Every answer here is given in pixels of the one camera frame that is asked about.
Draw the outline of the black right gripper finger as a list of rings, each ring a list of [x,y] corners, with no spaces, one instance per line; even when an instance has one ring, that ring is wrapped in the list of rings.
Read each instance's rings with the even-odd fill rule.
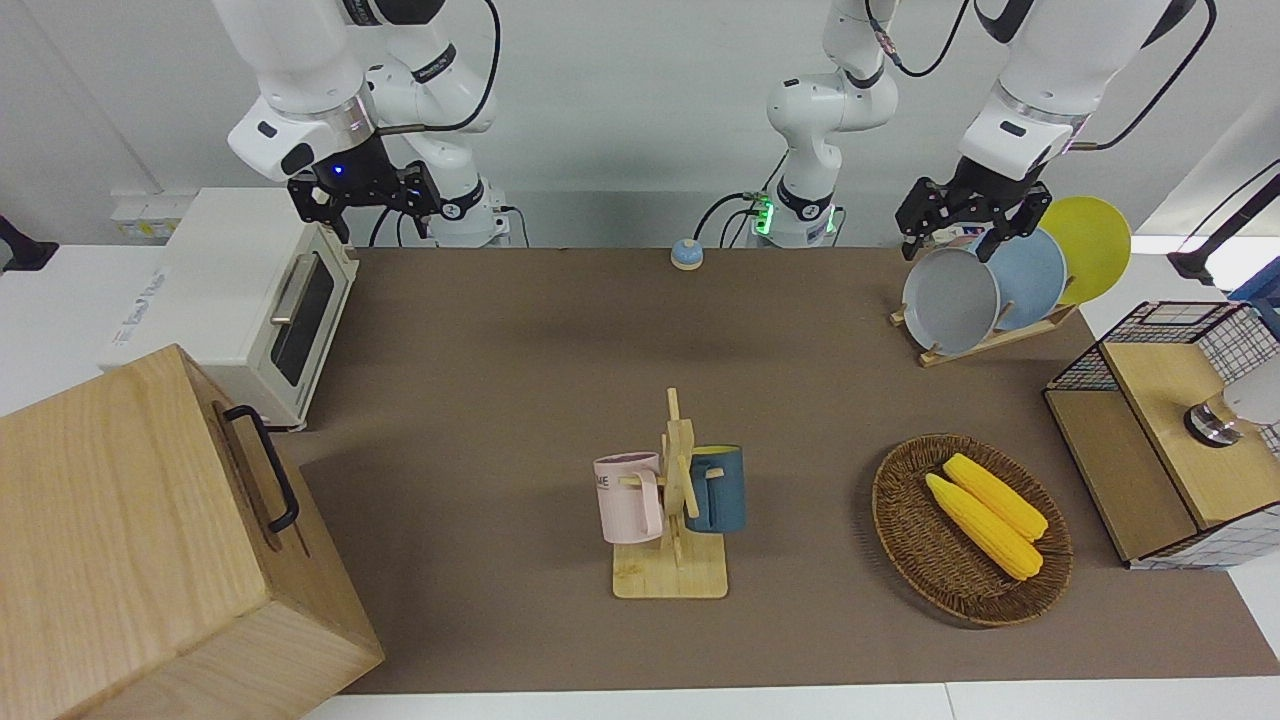
[[[349,243],[349,227],[343,218],[348,202],[325,188],[316,176],[294,176],[288,179],[288,193],[300,219],[320,223],[343,243]]]
[[[431,238],[429,219],[440,208],[442,196],[425,161],[411,161],[399,170],[399,213],[411,219],[421,241]]]

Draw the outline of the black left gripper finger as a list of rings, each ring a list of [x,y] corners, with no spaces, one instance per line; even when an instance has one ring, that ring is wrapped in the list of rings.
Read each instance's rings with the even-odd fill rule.
[[[911,261],[938,227],[937,183],[932,179],[918,179],[899,205],[895,220],[902,234],[900,246],[902,258]]]
[[[991,204],[991,228],[986,232],[986,263],[1004,243],[1015,237],[1027,237],[1036,231],[1052,201],[1051,195],[1027,195],[1011,217],[1002,208]]]

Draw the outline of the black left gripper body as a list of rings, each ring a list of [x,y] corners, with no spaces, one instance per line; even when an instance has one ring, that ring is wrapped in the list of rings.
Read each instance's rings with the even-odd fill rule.
[[[970,158],[960,158],[950,179],[934,181],[938,186],[938,227],[934,231],[956,224],[991,224],[991,204],[1011,217],[1027,195],[1046,195],[1041,172],[1037,167],[1027,177],[1011,179]]]

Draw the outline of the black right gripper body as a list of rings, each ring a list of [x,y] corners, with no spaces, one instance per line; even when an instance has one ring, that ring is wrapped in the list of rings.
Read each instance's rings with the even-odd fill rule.
[[[392,164],[383,137],[375,135],[358,146],[330,155],[300,173],[316,176],[349,208],[401,209],[401,177]]]

